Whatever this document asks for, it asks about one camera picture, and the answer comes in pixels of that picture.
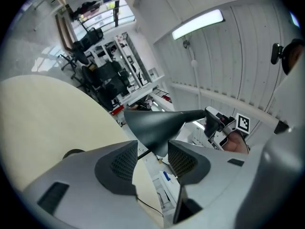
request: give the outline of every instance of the office chair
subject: office chair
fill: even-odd
[[[72,70],[73,70],[73,75],[71,76],[71,79],[76,79],[79,83],[81,83],[81,81],[75,77],[76,75],[76,68],[77,68],[77,64],[76,62],[79,61],[85,65],[89,64],[89,60],[87,58],[87,56],[85,55],[85,53],[81,50],[81,45],[79,42],[74,42],[71,51],[69,52],[70,56],[65,57],[64,55],[60,54],[58,57],[63,57],[66,61],[68,61],[62,68],[61,70],[63,71],[65,69],[65,67],[67,65],[70,65]]]
[[[130,86],[130,82],[128,80],[129,78],[129,74],[128,72],[126,71],[126,69],[122,69],[121,71],[118,72],[119,75],[120,75],[120,78],[121,78],[121,81],[123,82],[123,84],[125,86]]]
[[[113,69],[114,69],[116,72],[119,72],[119,71],[122,70],[121,65],[120,65],[119,62],[117,62],[117,61],[112,61],[112,62],[111,62],[111,65],[112,65]]]
[[[108,111],[112,111],[118,105],[117,101],[114,101],[114,104],[112,103],[112,100],[107,97],[104,89],[98,90],[95,96],[97,102]]]
[[[92,45],[98,43],[103,38],[103,32],[101,28],[95,29],[91,28],[88,33],[80,39],[80,44],[82,45],[82,51],[87,51]]]
[[[81,84],[77,86],[77,88],[83,87],[87,95],[89,95],[89,92],[95,94],[103,84],[98,75],[94,72],[95,70],[92,71],[87,66],[81,67],[82,81],[80,81]]]
[[[126,92],[127,87],[123,84],[119,76],[113,77],[105,86],[105,94],[111,100],[117,95]]]

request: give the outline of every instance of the black office chair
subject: black office chair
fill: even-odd
[[[111,65],[112,65],[113,69],[114,69],[116,72],[119,72],[119,71],[122,70],[121,65],[120,65],[119,62],[117,62],[117,61],[112,61],[112,62],[111,62]]]
[[[94,73],[103,82],[117,76],[117,72],[113,69],[111,62],[107,62],[102,67],[95,69]]]
[[[80,81],[81,84],[77,86],[77,88],[83,87],[85,93],[88,95],[89,92],[95,94],[103,84],[103,81],[99,79],[98,75],[95,73],[95,70],[92,71],[87,66],[81,67],[81,74],[82,74],[82,81]]]
[[[104,89],[100,89],[96,94],[95,94],[98,103],[103,106],[106,110],[112,111],[118,103],[115,102],[114,104],[112,103],[112,100],[107,96],[106,91]]]
[[[77,68],[77,64],[76,62],[79,61],[85,65],[88,65],[90,62],[87,58],[87,56],[85,55],[85,53],[82,51],[82,47],[80,45],[79,42],[74,42],[73,43],[73,46],[72,46],[72,50],[71,52],[69,52],[70,56],[69,57],[66,57],[62,54],[60,54],[58,57],[63,57],[66,61],[68,61],[62,68],[61,70],[63,71],[65,69],[65,67],[67,65],[70,65],[74,74],[71,76],[71,79],[76,79],[78,82],[81,83],[81,81],[75,77],[76,75],[76,68]]]
[[[119,76],[113,77],[105,86],[105,94],[112,100],[117,95],[127,91]]]
[[[88,33],[82,39],[80,39],[83,52],[87,51],[92,45],[98,43],[103,36],[104,35],[101,28],[97,30],[95,28],[91,28]]]
[[[130,86],[130,82],[128,80],[129,78],[129,74],[128,72],[126,71],[126,69],[122,69],[121,71],[118,72],[119,75],[120,75],[120,78],[121,78],[121,81],[123,82],[123,84],[125,86]]]

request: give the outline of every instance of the red object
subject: red object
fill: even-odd
[[[162,98],[164,98],[165,100],[167,100],[168,102],[170,102],[171,101],[171,98],[169,97],[169,96],[165,96],[165,95],[163,95],[162,96]]]
[[[117,115],[122,109],[124,109],[124,105],[120,105],[115,110],[111,112],[112,115]]]

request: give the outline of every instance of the white table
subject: white table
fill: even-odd
[[[173,209],[163,213],[164,216],[173,214],[176,211],[177,202],[179,199],[179,192],[180,192],[180,184],[178,183],[176,177],[171,174],[167,174],[167,176],[170,178],[169,181],[166,179],[163,171],[159,171],[159,174],[157,174],[155,177],[152,178],[153,182],[159,179],[162,188],[164,189],[167,197],[169,198],[170,202],[173,205]]]
[[[94,50],[90,50],[90,53],[92,54],[97,67],[102,67],[104,64],[106,64],[106,61],[103,58],[99,58]]]
[[[0,95],[0,151],[9,179],[20,191],[71,149],[88,151],[129,140],[98,103],[55,78],[13,77],[0,83]],[[153,182],[141,160],[132,183],[141,200],[161,211]],[[139,204],[163,227],[158,212]]]

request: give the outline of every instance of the white floor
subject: white floor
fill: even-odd
[[[17,75],[41,74],[78,85],[70,79],[69,66],[65,71],[60,68],[66,61],[57,57],[63,51],[55,18],[48,16],[54,7],[46,2],[36,10],[30,6],[8,30],[0,51],[0,81]]]

